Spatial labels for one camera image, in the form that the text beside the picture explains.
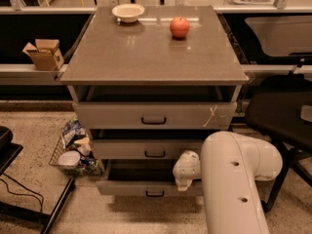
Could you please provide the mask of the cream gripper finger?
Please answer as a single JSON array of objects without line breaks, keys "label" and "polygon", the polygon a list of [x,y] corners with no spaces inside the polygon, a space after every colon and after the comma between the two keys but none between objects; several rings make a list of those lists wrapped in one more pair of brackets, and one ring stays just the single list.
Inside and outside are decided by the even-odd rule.
[{"label": "cream gripper finger", "polygon": [[179,192],[185,192],[185,191],[187,191],[187,189],[188,189],[188,186],[186,186],[186,185],[178,185],[177,186],[177,190]]}]

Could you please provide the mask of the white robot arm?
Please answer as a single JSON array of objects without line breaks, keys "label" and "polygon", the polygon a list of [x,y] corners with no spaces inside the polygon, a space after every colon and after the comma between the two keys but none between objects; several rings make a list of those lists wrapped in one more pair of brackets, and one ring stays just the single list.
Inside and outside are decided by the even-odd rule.
[{"label": "white robot arm", "polygon": [[173,168],[179,191],[202,181],[208,234],[270,234],[255,183],[278,176],[281,154],[266,140],[217,132],[199,154],[184,151]]}]

